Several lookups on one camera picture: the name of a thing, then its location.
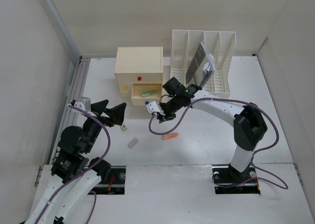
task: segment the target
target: orange object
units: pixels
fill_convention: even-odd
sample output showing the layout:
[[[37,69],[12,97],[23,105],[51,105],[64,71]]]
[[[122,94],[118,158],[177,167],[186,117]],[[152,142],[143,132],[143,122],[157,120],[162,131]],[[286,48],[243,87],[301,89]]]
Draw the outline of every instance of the orange object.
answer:
[[[169,133],[169,134],[162,135],[162,140],[173,139],[176,137],[178,137],[178,133]]]
[[[109,183],[109,185],[108,185],[108,187],[107,187],[107,189],[108,189],[108,194],[110,193],[110,191],[111,191],[111,189],[112,189],[112,185],[113,185],[113,183],[114,183],[114,180],[115,180],[115,177],[114,177],[114,175],[112,175],[112,176],[110,177],[110,183]]]

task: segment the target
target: green object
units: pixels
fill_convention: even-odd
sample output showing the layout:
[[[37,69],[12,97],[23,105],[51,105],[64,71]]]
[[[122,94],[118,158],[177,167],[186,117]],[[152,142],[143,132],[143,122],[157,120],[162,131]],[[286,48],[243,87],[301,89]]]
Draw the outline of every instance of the green object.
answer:
[[[157,93],[156,90],[146,91],[146,92],[141,93],[141,97],[148,97],[148,96],[154,95],[154,94],[156,94],[156,93]]]

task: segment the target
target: open drawer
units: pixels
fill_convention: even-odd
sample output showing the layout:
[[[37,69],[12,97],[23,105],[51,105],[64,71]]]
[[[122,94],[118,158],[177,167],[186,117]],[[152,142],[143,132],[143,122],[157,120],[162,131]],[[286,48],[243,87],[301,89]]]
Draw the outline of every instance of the open drawer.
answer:
[[[156,91],[147,97],[141,94],[149,91]],[[159,100],[162,97],[162,84],[133,84],[131,93],[132,106],[145,106],[146,102]]]

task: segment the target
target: white wall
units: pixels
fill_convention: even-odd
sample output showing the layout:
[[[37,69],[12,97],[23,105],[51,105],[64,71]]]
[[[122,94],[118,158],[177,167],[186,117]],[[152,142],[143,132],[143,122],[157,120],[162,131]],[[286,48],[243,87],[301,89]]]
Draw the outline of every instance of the white wall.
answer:
[[[69,57],[38,0],[0,0],[0,219],[25,221]]]
[[[53,0],[83,55],[163,46],[172,30],[235,31],[235,54],[255,54],[287,0]]]
[[[289,0],[257,56],[315,217],[315,0]]]

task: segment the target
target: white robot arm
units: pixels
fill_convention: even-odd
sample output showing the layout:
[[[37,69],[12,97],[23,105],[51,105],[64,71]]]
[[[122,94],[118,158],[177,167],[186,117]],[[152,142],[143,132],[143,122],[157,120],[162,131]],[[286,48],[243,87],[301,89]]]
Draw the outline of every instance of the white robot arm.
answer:
[[[171,78],[163,88],[172,97],[167,103],[151,102],[146,105],[151,114],[156,114],[160,123],[173,120],[182,107],[192,107],[212,114],[234,127],[234,140],[237,144],[234,157],[229,165],[233,181],[239,181],[246,175],[254,149],[267,131],[261,113],[251,106],[240,106],[220,99],[190,85],[187,88]]]
[[[99,158],[91,160],[90,166]],[[54,224],[67,224],[73,212],[83,201],[85,196],[102,180],[106,180],[110,173],[111,164],[102,160],[92,170],[87,171],[76,184],[69,190],[60,205],[58,213],[55,216]]]

